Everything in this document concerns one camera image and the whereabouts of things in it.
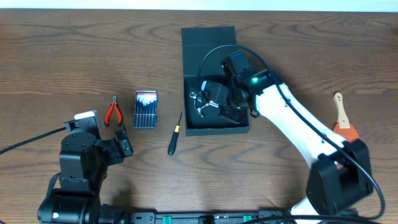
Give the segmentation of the small claw hammer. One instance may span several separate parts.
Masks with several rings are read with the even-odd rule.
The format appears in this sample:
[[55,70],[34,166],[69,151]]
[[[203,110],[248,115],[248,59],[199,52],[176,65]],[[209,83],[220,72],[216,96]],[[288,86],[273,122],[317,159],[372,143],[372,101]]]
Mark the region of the small claw hammer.
[[199,115],[200,118],[204,118],[205,114],[203,113],[203,110],[209,106],[215,107],[215,108],[219,108],[220,105],[218,103],[216,103],[213,100],[210,100],[209,102],[205,103],[202,106],[196,106],[196,103],[194,103],[194,107],[195,107],[195,111],[197,112],[197,114]]

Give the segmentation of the chrome combination wrench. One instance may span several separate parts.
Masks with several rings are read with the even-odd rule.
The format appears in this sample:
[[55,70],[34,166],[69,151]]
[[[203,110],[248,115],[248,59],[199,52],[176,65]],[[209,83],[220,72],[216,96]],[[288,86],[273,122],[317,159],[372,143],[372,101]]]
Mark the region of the chrome combination wrench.
[[190,92],[189,97],[193,100],[193,105],[195,107],[206,106],[206,101],[201,94],[195,93],[195,92]]

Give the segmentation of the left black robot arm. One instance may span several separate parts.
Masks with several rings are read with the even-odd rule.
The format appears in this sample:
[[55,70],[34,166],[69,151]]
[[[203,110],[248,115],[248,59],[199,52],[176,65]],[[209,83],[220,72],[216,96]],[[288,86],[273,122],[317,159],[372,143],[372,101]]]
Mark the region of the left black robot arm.
[[40,223],[129,223],[125,209],[102,204],[100,191],[108,167],[133,154],[125,128],[103,140],[98,128],[69,134],[61,142],[60,172],[49,182],[37,218]]

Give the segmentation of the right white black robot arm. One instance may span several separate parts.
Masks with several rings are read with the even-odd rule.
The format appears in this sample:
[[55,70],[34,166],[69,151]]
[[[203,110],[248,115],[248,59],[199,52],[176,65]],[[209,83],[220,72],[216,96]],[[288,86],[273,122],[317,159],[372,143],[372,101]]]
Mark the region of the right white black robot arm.
[[222,111],[249,110],[276,125],[298,149],[310,174],[306,196],[290,208],[291,223],[351,222],[342,211],[378,191],[371,174],[369,149],[332,131],[303,107],[288,86],[266,65],[255,69],[242,51],[221,63],[227,84],[201,82],[201,91]]

